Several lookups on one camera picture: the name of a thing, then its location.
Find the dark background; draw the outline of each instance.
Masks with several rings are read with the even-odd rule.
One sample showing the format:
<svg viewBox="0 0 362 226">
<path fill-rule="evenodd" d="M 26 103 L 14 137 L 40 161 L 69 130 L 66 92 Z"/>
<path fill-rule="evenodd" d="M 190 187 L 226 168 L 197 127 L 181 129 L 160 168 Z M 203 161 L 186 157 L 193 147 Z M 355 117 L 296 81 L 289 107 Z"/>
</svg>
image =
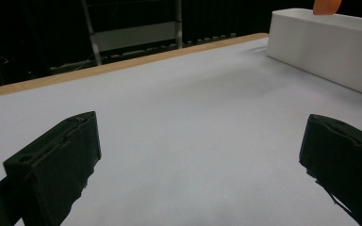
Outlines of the dark background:
<svg viewBox="0 0 362 226">
<path fill-rule="evenodd" d="M 174 0 L 87 0 L 95 31 L 175 20 Z M 270 31 L 272 11 L 314 0 L 183 0 L 183 42 Z M 338 13 L 362 17 L 362 0 Z M 81 0 L 0 0 L 0 86 L 52 74 L 91 57 Z"/>
</svg>

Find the wooden table edge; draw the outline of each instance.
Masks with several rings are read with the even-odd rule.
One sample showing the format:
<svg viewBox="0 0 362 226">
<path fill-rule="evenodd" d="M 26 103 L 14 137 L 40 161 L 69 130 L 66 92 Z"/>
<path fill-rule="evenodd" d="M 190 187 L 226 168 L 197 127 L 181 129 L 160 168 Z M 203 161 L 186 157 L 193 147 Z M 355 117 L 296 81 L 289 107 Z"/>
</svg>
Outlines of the wooden table edge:
<svg viewBox="0 0 362 226">
<path fill-rule="evenodd" d="M 173 51 L 164 52 L 164 53 L 155 54 L 155 55 L 132 58 L 132 59 L 124 60 L 124 61 L 110 63 L 110 64 L 98 66 L 98 67 L 87 68 L 84 70 L 74 71 L 74 72 L 70 72 L 70 73 L 61 73 L 61 74 L 51 75 L 51 76 L 37 78 L 37 79 L 33 79 L 33 80 L 28 80 L 28 81 L 24 81 L 24 82 L 8 84 L 8 85 L 4 85 L 4 86 L 0 87 L 0 96 L 10 94 L 13 92 L 19 92 L 19 91 L 24 91 L 24 90 L 28 90 L 28 89 L 36 89 L 36 88 L 46 87 L 46 86 L 50 86 L 50 85 L 55 85 L 58 83 L 73 81 L 76 79 L 95 76 L 95 75 L 102 74 L 102 73 L 114 72 L 114 71 L 118 71 L 121 69 L 126 69 L 126 68 L 130 68 L 130 67 L 134 67 L 134 66 L 138 66 L 138 65 L 142 65 L 142 64 L 159 61 L 162 59 L 198 53 L 198 52 L 202 52 L 205 50 L 220 48 L 220 47 L 233 45 L 233 44 L 239 44 L 239 43 L 243 43 L 243 42 L 251 41 L 251 40 L 259 40 L 259 39 L 267 38 L 268 36 L 269 36 L 269 34 L 267 34 L 267 33 L 257 33 L 257 34 L 253 34 L 253 35 L 247 35 L 247 36 L 237 37 L 237 38 L 228 39 L 228 40 L 213 41 L 213 42 L 207 43 L 207 44 L 195 45 L 192 47 L 173 50 Z"/>
</svg>

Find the white tabletop surface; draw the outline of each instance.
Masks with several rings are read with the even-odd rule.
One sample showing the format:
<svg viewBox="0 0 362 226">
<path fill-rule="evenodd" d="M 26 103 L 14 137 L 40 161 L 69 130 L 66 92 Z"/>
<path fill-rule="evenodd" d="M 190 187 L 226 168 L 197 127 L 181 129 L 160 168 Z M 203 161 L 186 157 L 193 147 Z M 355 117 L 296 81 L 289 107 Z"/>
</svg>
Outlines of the white tabletop surface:
<svg viewBox="0 0 362 226">
<path fill-rule="evenodd" d="M 0 180 L 94 110 L 103 158 L 63 225 L 358 225 L 298 160 L 311 113 L 362 130 L 362 94 L 269 58 L 267 41 L 0 96 Z"/>
</svg>

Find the white container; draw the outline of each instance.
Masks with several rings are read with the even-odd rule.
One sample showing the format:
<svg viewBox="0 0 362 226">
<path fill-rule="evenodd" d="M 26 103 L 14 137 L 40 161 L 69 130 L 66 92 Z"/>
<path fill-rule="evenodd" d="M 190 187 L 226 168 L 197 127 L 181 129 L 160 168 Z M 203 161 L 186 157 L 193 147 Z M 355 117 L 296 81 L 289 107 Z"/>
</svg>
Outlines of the white container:
<svg viewBox="0 0 362 226">
<path fill-rule="evenodd" d="M 274 11 L 267 54 L 362 92 L 362 18 L 315 16 L 300 8 Z"/>
</svg>

